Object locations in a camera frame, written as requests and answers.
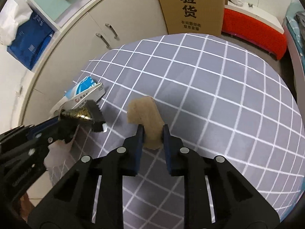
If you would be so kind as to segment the blue paper bag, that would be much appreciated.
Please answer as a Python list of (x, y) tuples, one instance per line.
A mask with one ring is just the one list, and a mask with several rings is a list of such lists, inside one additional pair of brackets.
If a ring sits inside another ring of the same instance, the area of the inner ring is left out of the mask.
[(32, 70), (43, 51), (50, 43), (54, 31), (37, 13), (18, 27), (15, 40), (7, 52), (28, 70)]

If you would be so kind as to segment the grey checked tablecloth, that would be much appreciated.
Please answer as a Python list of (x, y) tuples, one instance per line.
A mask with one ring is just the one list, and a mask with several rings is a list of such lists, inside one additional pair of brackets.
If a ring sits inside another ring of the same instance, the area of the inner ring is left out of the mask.
[(50, 168), (51, 183), (84, 155), (103, 157), (133, 136), (128, 105), (150, 96), (170, 133), (203, 157), (225, 157), (277, 212), (279, 228), (304, 228), (304, 211), (286, 220), (304, 193), (304, 123), (259, 56), (212, 35), (163, 35), (90, 58), (72, 87), (86, 77), (104, 85), (107, 129), (80, 128), (63, 163)]

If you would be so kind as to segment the gold black foil wrapper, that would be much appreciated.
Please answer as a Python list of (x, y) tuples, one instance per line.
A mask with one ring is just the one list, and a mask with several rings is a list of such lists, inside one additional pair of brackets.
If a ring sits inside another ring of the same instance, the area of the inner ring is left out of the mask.
[(58, 120), (90, 126), (93, 132), (105, 132), (106, 129), (102, 111), (94, 100), (87, 100), (75, 109), (62, 110)]

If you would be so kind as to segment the beige cabinet doors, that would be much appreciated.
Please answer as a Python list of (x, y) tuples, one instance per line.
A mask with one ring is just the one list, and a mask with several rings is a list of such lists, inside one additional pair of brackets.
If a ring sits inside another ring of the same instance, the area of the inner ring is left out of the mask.
[(46, 120), (86, 61), (167, 32), (159, 0), (90, 0), (56, 28), (25, 88), (17, 124)]

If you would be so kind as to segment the large brown cardboard box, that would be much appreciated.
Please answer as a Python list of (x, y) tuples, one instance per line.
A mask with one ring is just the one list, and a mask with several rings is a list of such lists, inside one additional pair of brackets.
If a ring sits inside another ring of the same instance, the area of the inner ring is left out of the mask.
[(225, 0), (159, 0), (169, 34), (220, 36)]

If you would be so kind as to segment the grey folded blanket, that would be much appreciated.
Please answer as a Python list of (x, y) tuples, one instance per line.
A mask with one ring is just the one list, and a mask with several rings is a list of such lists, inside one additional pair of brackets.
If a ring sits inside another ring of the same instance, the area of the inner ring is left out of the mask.
[(297, 12), (295, 19), (298, 22), (302, 38), (305, 38), (305, 11)]

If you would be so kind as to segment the red bench with white top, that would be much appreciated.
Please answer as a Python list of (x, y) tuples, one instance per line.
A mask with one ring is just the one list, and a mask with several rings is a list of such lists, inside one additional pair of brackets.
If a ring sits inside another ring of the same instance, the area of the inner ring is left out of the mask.
[(287, 49), (284, 29), (278, 19), (257, 7), (226, 5), (222, 32), (262, 48), (277, 60), (284, 56)]

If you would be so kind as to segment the blue white tube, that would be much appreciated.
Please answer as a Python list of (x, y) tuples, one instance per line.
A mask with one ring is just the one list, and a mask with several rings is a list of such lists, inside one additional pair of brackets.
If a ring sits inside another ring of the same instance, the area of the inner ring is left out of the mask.
[(51, 117), (59, 115), (62, 110), (71, 110), (82, 107), (87, 100), (97, 102), (106, 93), (103, 83), (97, 83), (86, 76), (72, 89), (65, 93), (60, 101), (51, 108)]

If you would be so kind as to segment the beige felt piece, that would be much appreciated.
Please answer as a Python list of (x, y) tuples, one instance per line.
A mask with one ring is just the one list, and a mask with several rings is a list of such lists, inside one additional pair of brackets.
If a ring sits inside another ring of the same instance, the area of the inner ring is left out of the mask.
[(127, 120), (128, 123), (144, 127), (144, 148), (150, 150), (162, 148), (161, 137), (165, 123), (152, 97), (144, 96), (131, 100), (128, 104)]

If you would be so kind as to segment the white bed frame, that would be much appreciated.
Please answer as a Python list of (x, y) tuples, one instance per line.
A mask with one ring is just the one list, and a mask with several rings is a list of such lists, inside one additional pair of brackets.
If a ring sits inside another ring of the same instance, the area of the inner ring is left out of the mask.
[(298, 22), (290, 16), (286, 16), (283, 28), (293, 64), (297, 101), (301, 103), (304, 100), (304, 42), (301, 29)]

